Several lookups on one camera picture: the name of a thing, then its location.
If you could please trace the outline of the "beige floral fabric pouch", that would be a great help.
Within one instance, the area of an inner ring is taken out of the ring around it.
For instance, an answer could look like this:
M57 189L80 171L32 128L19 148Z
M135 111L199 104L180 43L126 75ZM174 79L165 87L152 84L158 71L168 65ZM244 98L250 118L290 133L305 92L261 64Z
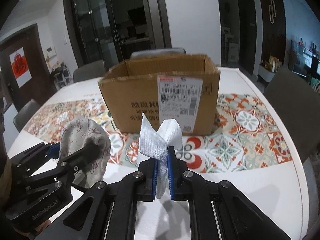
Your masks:
M74 171L73 185L78 189L89 189L103 179L111 156L111 141L106 131L95 121L77 117L68 122L61 132L59 161L74 157L82 158Z

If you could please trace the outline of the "white mesh cloth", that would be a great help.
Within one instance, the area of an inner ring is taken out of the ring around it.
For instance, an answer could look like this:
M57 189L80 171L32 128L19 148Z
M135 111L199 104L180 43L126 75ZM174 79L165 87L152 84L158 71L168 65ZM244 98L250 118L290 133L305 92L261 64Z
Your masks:
M166 119L155 131L149 120L142 114L138 152L158 160L156 198L160 199L169 185L168 148L178 150L182 147L182 131L175 119Z

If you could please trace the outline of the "grey chair far left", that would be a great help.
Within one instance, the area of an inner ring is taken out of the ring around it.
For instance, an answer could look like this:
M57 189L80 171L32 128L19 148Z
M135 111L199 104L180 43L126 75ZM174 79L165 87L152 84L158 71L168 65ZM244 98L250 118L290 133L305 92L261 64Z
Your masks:
M102 77L106 73L105 63L98 60L76 69L73 73L73 83Z

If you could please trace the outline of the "red paper door poster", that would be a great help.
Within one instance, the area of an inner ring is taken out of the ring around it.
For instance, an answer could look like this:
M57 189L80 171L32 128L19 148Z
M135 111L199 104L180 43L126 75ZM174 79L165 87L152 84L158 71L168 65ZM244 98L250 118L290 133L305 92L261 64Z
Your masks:
M21 88L32 78L23 47L10 54L9 58L15 80Z

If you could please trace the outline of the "grey chair right side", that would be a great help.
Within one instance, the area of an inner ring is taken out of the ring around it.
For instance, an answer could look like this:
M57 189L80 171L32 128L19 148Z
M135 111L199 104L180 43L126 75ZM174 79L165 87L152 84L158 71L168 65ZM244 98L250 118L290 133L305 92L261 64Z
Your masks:
M264 96L281 118L302 162L319 145L319 94L300 76L280 68Z

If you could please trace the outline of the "brown cardboard box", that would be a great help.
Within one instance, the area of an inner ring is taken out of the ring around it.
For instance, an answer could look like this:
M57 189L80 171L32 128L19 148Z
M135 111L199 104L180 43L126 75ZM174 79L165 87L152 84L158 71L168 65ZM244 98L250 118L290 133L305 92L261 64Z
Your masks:
M139 133L142 114L159 129L175 119L184 135L214 130L220 71L203 54L167 54L125 60L98 83L122 133Z

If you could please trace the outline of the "dark glass sliding door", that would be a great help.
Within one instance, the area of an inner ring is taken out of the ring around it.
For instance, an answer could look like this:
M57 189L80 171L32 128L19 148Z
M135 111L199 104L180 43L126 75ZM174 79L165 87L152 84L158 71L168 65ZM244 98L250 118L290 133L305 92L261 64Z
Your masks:
M77 67L172 46L165 0L63 0L63 9Z

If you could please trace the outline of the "grey chair behind box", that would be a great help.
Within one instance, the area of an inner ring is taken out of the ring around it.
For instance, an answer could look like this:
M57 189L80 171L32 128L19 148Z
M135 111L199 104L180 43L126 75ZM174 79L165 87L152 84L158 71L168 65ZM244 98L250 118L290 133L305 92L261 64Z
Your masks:
M184 48L163 48L163 49L148 49L135 51L131 54L130 59L137 59L147 56L156 56L164 54L185 54L186 51Z

